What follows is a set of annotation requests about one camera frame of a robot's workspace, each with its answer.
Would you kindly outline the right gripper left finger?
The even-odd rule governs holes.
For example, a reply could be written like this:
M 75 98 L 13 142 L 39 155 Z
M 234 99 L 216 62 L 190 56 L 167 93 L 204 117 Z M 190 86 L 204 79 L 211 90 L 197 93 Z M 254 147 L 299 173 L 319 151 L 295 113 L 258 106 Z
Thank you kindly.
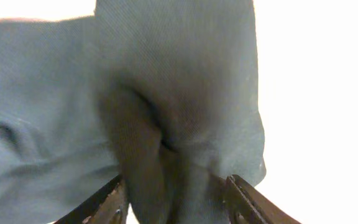
M 54 224 L 126 224 L 129 210 L 122 175 L 117 175 Z

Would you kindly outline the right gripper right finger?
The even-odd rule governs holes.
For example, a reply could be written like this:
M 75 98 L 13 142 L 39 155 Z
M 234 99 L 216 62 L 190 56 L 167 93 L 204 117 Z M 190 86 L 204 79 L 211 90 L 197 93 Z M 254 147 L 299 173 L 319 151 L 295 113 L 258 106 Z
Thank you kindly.
M 227 177 L 223 202 L 231 224 L 300 224 L 239 175 Z

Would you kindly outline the black polo shirt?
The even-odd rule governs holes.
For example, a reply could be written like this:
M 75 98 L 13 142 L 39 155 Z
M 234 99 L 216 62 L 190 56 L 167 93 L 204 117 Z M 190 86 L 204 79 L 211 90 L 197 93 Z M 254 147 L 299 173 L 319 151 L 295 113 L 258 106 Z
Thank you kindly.
M 47 223 L 117 175 L 140 223 L 226 223 L 265 177 L 251 0 L 98 1 L 0 22 L 0 223 Z

